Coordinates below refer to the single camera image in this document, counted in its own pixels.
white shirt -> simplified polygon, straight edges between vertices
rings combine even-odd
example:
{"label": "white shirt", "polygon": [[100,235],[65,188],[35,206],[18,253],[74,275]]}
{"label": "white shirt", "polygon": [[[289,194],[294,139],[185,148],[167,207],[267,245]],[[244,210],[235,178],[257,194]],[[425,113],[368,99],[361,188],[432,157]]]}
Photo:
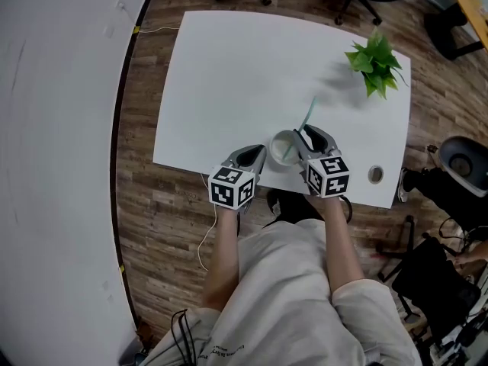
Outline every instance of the white shirt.
{"label": "white shirt", "polygon": [[[187,312],[197,364],[421,366],[388,287],[364,279],[331,294],[325,240],[318,220],[239,238],[239,285],[222,313]],[[182,363],[168,332],[141,366]]]}

table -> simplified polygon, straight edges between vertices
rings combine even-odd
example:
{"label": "table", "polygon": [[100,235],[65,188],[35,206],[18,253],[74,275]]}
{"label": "table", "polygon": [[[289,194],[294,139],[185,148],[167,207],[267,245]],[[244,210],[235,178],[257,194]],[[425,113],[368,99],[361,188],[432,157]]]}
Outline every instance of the table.
{"label": "table", "polygon": [[[488,48],[488,15],[480,12],[482,5],[480,0],[457,0],[456,4],[440,14],[424,16],[425,29],[434,46],[445,58],[453,60],[464,54]],[[471,23],[480,40],[458,48],[451,29],[464,26],[467,21]]]}
{"label": "table", "polygon": [[[366,39],[334,27],[270,14],[186,12],[161,100],[153,161],[210,173],[244,146],[268,145],[281,130],[309,119],[331,134],[348,167],[347,197],[391,207],[405,150],[410,106],[410,60],[398,91],[367,97],[345,51]],[[368,172],[380,165],[374,185]],[[259,185],[308,194],[300,166],[278,166],[268,154]]]}

sneaker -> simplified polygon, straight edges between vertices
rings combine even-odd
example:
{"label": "sneaker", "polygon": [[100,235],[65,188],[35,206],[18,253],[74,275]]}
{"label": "sneaker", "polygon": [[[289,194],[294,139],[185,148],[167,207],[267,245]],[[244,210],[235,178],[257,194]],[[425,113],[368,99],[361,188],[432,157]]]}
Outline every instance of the sneaker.
{"label": "sneaker", "polygon": [[278,217],[281,214],[281,208],[275,189],[268,192],[266,195],[266,201],[268,202],[269,210],[274,214],[275,217]]}
{"label": "sneaker", "polygon": [[398,201],[405,203],[408,201],[409,193],[405,191],[403,188],[403,178],[405,178],[405,174],[408,172],[408,169],[402,168],[400,171],[400,179],[398,181],[398,188],[396,189],[396,195],[398,197]]}

fiducial marker cube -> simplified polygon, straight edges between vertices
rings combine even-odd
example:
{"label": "fiducial marker cube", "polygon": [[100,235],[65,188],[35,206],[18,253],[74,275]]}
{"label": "fiducial marker cube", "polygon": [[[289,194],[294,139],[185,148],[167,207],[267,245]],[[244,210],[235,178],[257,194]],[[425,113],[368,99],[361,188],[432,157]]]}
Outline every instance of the fiducial marker cube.
{"label": "fiducial marker cube", "polygon": [[349,176],[341,156],[307,162],[307,184],[322,198],[343,195],[348,189]]}
{"label": "fiducial marker cube", "polygon": [[254,197],[254,172],[218,165],[208,177],[208,198],[212,204],[237,210]]}

potted plant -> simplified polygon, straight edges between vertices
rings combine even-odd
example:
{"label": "potted plant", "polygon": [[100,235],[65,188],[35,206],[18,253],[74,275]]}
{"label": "potted plant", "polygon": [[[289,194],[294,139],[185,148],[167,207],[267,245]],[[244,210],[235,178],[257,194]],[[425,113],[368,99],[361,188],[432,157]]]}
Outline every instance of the potted plant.
{"label": "potted plant", "polygon": [[368,97],[375,91],[382,98],[387,98],[387,87],[398,89],[397,79],[391,70],[397,72],[402,69],[395,56],[391,53],[391,46],[387,38],[378,30],[374,30],[368,39],[366,47],[354,42],[356,52],[345,52],[355,72],[361,72]]}

